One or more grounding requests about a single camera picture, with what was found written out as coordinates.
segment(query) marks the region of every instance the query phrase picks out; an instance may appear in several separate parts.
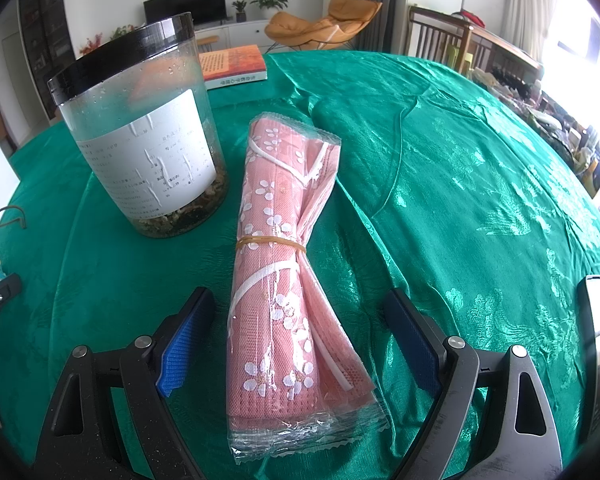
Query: orange book cover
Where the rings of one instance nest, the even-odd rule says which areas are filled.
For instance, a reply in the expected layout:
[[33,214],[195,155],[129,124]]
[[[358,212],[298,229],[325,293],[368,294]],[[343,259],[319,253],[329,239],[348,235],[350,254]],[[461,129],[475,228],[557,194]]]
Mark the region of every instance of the orange book cover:
[[267,78],[267,66],[257,45],[203,52],[200,65],[208,90]]

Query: green satin cloth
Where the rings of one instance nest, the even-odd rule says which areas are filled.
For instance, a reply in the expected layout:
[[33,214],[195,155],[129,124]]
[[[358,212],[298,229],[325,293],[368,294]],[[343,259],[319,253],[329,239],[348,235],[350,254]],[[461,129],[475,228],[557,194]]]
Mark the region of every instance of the green satin cloth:
[[[382,320],[382,297],[401,286],[475,348],[528,349],[568,462],[584,395],[576,285],[600,274],[600,215],[580,183],[512,112],[441,65],[336,51],[266,61],[267,81],[209,92],[232,183],[220,209],[188,234],[137,234],[63,123],[11,159],[22,179],[13,203],[26,211],[27,229],[0,230],[4,268],[24,282],[0,314],[0,416],[18,452],[33,459],[72,348],[126,346],[204,285],[216,318],[168,404],[205,475],[387,478],[432,403]],[[248,124],[264,111],[342,138],[336,186],[307,253],[391,427],[336,449],[237,466],[226,440],[226,314]],[[150,474],[120,393],[130,456]],[[483,403],[479,391],[448,474],[464,467]]]

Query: tv stand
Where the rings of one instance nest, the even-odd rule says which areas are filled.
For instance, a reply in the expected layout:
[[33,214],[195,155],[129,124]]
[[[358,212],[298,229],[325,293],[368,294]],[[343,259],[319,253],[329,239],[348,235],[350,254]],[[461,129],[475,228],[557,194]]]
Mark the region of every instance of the tv stand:
[[212,44],[212,50],[224,50],[236,46],[256,44],[264,54],[273,45],[264,33],[264,28],[269,20],[253,20],[251,22],[236,23],[232,18],[223,20],[220,25],[206,24],[196,29],[196,39],[203,40],[209,36],[218,36],[218,41]]

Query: white label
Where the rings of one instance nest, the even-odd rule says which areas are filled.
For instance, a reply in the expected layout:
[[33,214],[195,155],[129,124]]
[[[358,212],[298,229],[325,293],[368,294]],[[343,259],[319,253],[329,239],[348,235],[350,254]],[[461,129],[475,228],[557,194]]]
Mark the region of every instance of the white label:
[[129,218],[149,219],[176,211],[216,179],[190,89],[126,126],[77,144]]

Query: television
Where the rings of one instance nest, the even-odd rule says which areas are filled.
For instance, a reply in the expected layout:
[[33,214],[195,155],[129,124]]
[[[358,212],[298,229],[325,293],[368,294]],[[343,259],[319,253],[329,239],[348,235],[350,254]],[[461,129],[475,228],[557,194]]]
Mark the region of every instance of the television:
[[190,12],[194,25],[226,20],[225,0],[147,0],[144,15],[147,23]]

